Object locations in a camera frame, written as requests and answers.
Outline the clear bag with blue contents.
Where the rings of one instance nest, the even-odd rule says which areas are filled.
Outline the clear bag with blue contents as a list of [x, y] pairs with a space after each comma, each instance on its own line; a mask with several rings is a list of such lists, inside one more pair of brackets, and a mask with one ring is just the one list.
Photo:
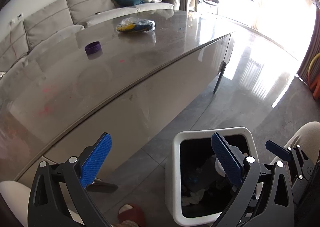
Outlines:
[[156, 24], [152, 20], [140, 18], [126, 18], [117, 24], [116, 31], [120, 33], [152, 32]]

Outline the metal table leg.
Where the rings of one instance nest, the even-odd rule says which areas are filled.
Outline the metal table leg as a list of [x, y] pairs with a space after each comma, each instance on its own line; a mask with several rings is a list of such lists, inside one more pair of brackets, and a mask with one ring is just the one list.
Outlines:
[[221, 67], [220, 67], [220, 71], [219, 71], [219, 77], [217, 79], [217, 82], [216, 82], [216, 85], [215, 85], [215, 88], [214, 88], [214, 91], [213, 91], [214, 94], [217, 92], [217, 89], [219, 88], [219, 85], [221, 83], [221, 80], [222, 80], [223, 74], [225, 72], [226, 66], [227, 66], [226, 62], [222, 62], [221, 63]]

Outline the red slipper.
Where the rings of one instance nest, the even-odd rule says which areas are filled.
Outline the red slipper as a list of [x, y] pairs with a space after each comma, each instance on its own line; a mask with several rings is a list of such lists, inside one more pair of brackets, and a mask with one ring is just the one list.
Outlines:
[[118, 226], [146, 227], [143, 210], [134, 204], [124, 204], [118, 211]]

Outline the grey fabric sofa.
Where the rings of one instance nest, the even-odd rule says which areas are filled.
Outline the grey fabric sofa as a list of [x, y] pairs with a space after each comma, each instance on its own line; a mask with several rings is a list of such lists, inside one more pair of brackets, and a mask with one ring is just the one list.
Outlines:
[[29, 54], [41, 54], [88, 27], [152, 10], [179, 10], [180, 0], [120, 7], [114, 0], [56, 0], [11, 28], [1, 41], [1, 72]]

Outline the white trash bin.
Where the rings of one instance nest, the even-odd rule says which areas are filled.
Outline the white trash bin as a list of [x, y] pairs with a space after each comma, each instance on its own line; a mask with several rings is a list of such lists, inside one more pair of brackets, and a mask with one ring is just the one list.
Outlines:
[[247, 154], [259, 160], [257, 149], [251, 132], [245, 127], [233, 127], [225, 129], [182, 131], [178, 133], [171, 146], [171, 152], [165, 165], [165, 204], [172, 215], [174, 221], [180, 226], [199, 226], [213, 224], [221, 213], [214, 213], [208, 216], [186, 218], [182, 215], [182, 196], [181, 196], [181, 163], [180, 163], [180, 144], [184, 140], [196, 140], [201, 142], [203, 139], [212, 137], [213, 133], [218, 132], [222, 136], [243, 136], [248, 147]]

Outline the round white blue lid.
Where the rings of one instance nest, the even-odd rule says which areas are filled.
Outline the round white blue lid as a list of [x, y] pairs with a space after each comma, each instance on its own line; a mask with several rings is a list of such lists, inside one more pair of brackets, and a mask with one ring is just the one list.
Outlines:
[[217, 158], [216, 154], [213, 155], [213, 158], [215, 158], [215, 162], [214, 162], [214, 166], [215, 166], [215, 170], [216, 172], [221, 175], [222, 177], [227, 177], [225, 170], [223, 169], [219, 159]]

